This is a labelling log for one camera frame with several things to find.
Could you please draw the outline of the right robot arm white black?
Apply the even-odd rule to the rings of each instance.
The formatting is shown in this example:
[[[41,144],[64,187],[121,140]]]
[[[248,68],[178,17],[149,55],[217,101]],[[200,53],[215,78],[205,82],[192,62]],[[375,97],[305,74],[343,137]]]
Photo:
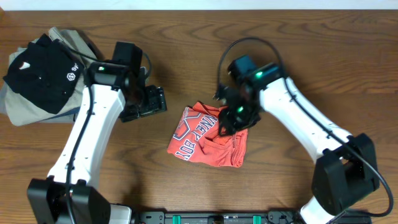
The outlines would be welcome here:
[[[220,114],[222,136],[254,126],[265,111],[302,144],[315,164],[313,197],[299,211],[304,223],[337,221],[381,183],[376,152],[366,134],[353,136],[320,112],[297,89],[282,67],[257,67],[235,60],[228,73],[237,89],[219,85],[216,98],[227,105]]]

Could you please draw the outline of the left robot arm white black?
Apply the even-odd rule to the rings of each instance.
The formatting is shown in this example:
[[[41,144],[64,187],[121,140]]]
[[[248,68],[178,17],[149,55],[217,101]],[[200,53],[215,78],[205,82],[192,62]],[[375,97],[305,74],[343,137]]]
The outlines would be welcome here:
[[[166,111],[164,91],[147,85],[139,64],[94,62],[86,70],[80,110],[46,179],[32,179],[27,197],[37,223],[134,223],[131,207],[98,191],[103,157],[117,120]]]

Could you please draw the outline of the red t-shirt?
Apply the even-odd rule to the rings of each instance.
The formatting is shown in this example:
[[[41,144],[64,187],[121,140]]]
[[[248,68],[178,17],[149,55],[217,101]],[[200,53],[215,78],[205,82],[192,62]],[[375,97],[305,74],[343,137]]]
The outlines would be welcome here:
[[[167,152],[188,162],[213,167],[241,167],[247,149],[248,130],[219,135],[221,108],[198,101],[185,107]]]

